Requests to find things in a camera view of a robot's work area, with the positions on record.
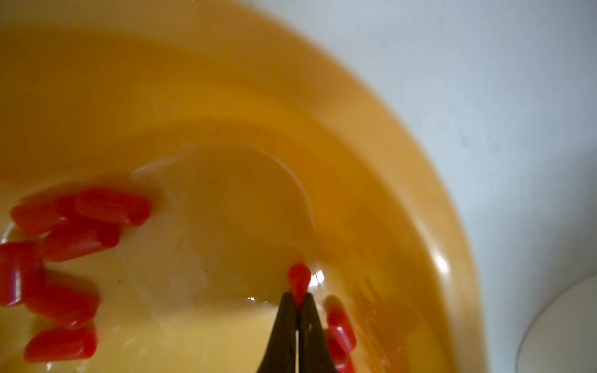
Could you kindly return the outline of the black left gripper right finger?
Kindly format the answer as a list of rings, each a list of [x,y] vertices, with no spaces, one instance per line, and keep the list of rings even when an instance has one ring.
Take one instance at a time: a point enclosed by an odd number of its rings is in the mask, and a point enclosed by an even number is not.
[[[336,373],[320,322],[317,304],[308,293],[298,311],[298,372]]]

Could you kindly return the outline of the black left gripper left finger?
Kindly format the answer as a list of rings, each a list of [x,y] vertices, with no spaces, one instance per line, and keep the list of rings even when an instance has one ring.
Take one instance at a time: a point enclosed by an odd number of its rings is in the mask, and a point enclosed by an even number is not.
[[[294,373],[297,308],[290,292],[282,295],[266,351],[257,373]]]

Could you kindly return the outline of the white dome with screws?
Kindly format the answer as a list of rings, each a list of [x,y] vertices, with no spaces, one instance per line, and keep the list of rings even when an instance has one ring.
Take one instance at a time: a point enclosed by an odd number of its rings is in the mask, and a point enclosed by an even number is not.
[[[570,287],[535,319],[516,371],[596,371],[596,276]]]

